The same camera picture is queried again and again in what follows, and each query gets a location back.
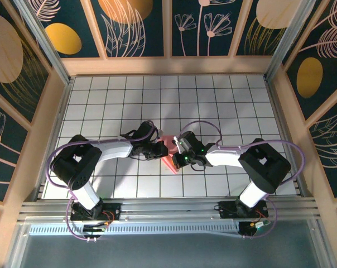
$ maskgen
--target metal extrusion bar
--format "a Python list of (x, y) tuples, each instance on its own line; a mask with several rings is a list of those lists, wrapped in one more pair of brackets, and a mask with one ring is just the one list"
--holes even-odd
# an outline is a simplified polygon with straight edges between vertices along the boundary
[[(119, 223), (192, 223), (222, 222), (214, 206), (219, 201), (235, 198), (184, 198), (184, 199), (110, 199), (107, 203), (121, 203)], [(314, 198), (271, 197), (277, 207), (280, 220), (319, 219), (320, 214)], [(63, 223), (67, 200), (46, 200), (24, 203), (18, 224)], [(267, 204), (270, 217), (274, 211)]]
[(62, 81), (66, 84), (69, 83), (69, 74), (65, 69), (57, 51), (52, 45), (51, 40), (48, 38), (42, 23), (37, 19), (33, 13), (29, 1), (13, 0), (21, 15), (24, 17), (27, 25), (31, 29), (33, 35), (38, 40), (40, 46), (43, 48), (48, 59), (52, 63), (55, 70), (58, 72)]
[(271, 81), (276, 74), (277, 69), (280, 67), (282, 60), (289, 51), (289, 48), (293, 44), (295, 38), (299, 35), (302, 27), (304, 26), (305, 19), (314, 7), (316, 0), (303, 0), (301, 1), (299, 8), (297, 9), (294, 18), (292, 19), (290, 26), (286, 29), (279, 45), (277, 46), (271, 63), (266, 71), (267, 81)]

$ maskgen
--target orange wire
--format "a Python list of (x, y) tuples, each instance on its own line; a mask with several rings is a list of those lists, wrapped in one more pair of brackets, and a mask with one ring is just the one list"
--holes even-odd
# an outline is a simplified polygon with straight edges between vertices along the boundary
[(257, 212), (261, 217), (263, 217), (263, 218), (265, 218), (265, 219), (267, 218), (267, 217), (265, 217), (259, 210), (256, 209), (256, 212)]

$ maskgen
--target wire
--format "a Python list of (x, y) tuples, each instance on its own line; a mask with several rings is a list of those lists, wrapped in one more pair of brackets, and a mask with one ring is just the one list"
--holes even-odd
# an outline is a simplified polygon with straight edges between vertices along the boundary
[(271, 201), (271, 200), (268, 199), (268, 198), (267, 198), (266, 200), (269, 201), (269, 202), (272, 204), (273, 209), (274, 209), (274, 213), (275, 213), (275, 218), (274, 218), (274, 222), (273, 222), (272, 227), (270, 227), (270, 229), (267, 230), (265, 233), (259, 234), (258, 236), (242, 236), (243, 238), (250, 238), (250, 239), (253, 239), (253, 238), (261, 238), (261, 237), (264, 237), (264, 236), (267, 236), (268, 234), (270, 234), (270, 233), (273, 231), (273, 229), (275, 228), (275, 225), (276, 225), (276, 223), (277, 223), (277, 221), (278, 221), (278, 213), (277, 213), (277, 209), (276, 209), (276, 206), (275, 206), (275, 204), (273, 203), (273, 201)]
[(135, 160), (139, 160), (139, 161), (147, 161), (147, 160), (148, 160), (148, 159), (140, 159), (140, 158), (136, 158), (136, 157), (133, 157), (133, 156), (130, 156), (129, 158), (135, 159)]
[[(154, 123), (151, 120), (147, 120), (146, 122), (149, 122), (151, 124), (151, 129), (150, 129), (150, 131), (149, 131), (148, 134), (146, 134), (144, 137), (141, 137), (141, 138), (128, 139), (128, 140), (125, 140), (125, 141), (136, 142), (136, 141), (142, 141), (142, 140), (146, 139), (147, 137), (149, 137), (153, 133), (153, 131), (155, 129), (155, 125), (154, 125)], [(59, 151), (63, 150), (64, 148), (70, 147), (70, 146), (85, 145), (85, 144), (110, 143), (110, 142), (118, 142), (118, 141), (120, 141), (120, 139), (118, 139), (118, 138), (111, 138), (111, 139), (106, 139), (106, 140), (94, 140), (94, 141), (75, 141), (75, 142), (70, 142), (70, 143), (67, 143), (67, 144), (64, 144), (64, 145), (58, 147), (56, 150), (54, 150), (50, 154), (50, 156), (48, 157), (48, 159), (46, 161), (46, 165), (45, 165), (46, 179), (53, 186), (56, 186), (56, 187), (59, 187), (59, 188), (64, 188), (64, 189), (68, 189), (68, 191), (71, 194), (71, 196), (73, 196), (74, 199), (77, 200), (77, 197), (75, 196), (75, 194), (73, 193), (73, 191), (67, 185), (57, 184), (54, 181), (52, 181), (52, 179), (50, 177), (50, 165), (51, 165), (51, 162), (52, 162), (53, 158), (55, 157), (55, 155)]]
[(203, 166), (203, 169), (201, 169), (201, 170), (195, 169), (195, 168), (193, 167), (193, 164), (191, 164), (191, 168), (192, 168), (194, 171), (205, 171), (205, 170), (206, 170), (206, 166)]
[(295, 179), (297, 176), (300, 175), (300, 173), (303, 171), (303, 169), (305, 167), (305, 162), (306, 162), (305, 154), (301, 150), (301, 148), (298, 147), (293, 142), (284, 141), (284, 140), (268, 140), (268, 141), (258, 141), (258, 142), (254, 142), (254, 143), (251, 143), (251, 144), (248, 144), (248, 145), (241, 145), (241, 146), (235, 146), (235, 147), (224, 147), (224, 146), (221, 146), (221, 145), (218, 144), (220, 141), (222, 141), (222, 132), (220, 131), (220, 129), (215, 124), (212, 124), (211, 122), (208, 122), (208, 121), (205, 121), (205, 120), (196, 120), (196, 121), (192, 121), (192, 122), (188, 123), (185, 127), (183, 127), (183, 129), (180, 131), (180, 133), (177, 135), (177, 137), (181, 136), (181, 134), (183, 133), (183, 131), (185, 129), (187, 129), (191, 124), (200, 123), (200, 122), (201, 123), (209, 124), (209, 125), (213, 126), (218, 131), (218, 133), (219, 133), (219, 139), (217, 140), (217, 142), (215, 144), (221, 150), (242, 151), (242, 150), (249, 149), (250, 147), (253, 147), (253, 146), (257, 146), (257, 145), (261, 145), (261, 144), (267, 144), (267, 143), (284, 143), (286, 145), (289, 145), (289, 146), (295, 148), (300, 153), (300, 155), (301, 155), (301, 165), (300, 165), (300, 168), (298, 169), (298, 171), (294, 175), (292, 175), (290, 178), (284, 180), (280, 185), (286, 184), (287, 182)]
[(73, 230), (70, 228), (69, 226), (69, 220), (68, 220), (68, 209), (70, 207), (70, 204), (74, 201), (74, 198), (71, 197), (69, 200), (68, 200), (68, 204), (67, 204), (67, 208), (66, 208), (66, 217), (64, 218), (65, 222), (66, 222), (66, 225), (67, 225), (67, 228), (68, 228), (68, 231), (75, 237), (75, 238), (78, 238), (80, 240), (83, 240), (83, 241), (94, 241), (93, 238), (85, 238), (85, 237), (82, 237), (82, 236), (79, 236), (77, 235), (75, 232), (73, 232)]

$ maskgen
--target beige circle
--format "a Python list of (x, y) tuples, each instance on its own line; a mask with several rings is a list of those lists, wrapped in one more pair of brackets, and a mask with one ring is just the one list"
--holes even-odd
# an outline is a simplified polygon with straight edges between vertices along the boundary
[(257, 20), (268, 29), (282, 29), (290, 25), (301, 0), (259, 0)]
[(0, 16), (0, 82), (11, 83), (22, 70), (23, 50), (15, 28)]
[(126, 17), (123, 14), (129, 17), (129, 7), (128, 4), (133, 9), (133, 12), (137, 10), (141, 16), (141, 19), (150, 15), (152, 11), (153, 1), (152, 0), (99, 0), (99, 5), (102, 10), (114, 21), (120, 23), (128, 23)]
[(324, 70), (316, 58), (305, 59), (297, 71), (297, 91), (303, 98), (312, 97), (319, 89)]

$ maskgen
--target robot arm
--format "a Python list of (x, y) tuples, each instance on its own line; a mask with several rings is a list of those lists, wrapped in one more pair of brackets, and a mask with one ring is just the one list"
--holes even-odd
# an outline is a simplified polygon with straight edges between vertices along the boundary
[(184, 149), (173, 157), (177, 168), (188, 164), (244, 168), (251, 183), (235, 202), (237, 212), (242, 217), (247, 216), (261, 199), (273, 194), (291, 169), (290, 163), (267, 143), (246, 150), (225, 150), (214, 143), (203, 145), (191, 131), (183, 133), (177, 140)]
[[(131, 156), (144, 155), (147, 160), (158, 159), (168, 155), (163, 141), (151, 140), (158, 130), (147, 121), (138, 130), (133, 130), (116, 142), (74, 145), (64, 148), (52, 161), (51, 170), (62, 180), (80, 204), (81, 214), (96, 219), (103, 211), (103, 201), (94, 191), (89, 179), (98, 162)], [(88, 141), (82, 135), (74, 136), (71, 142)]]

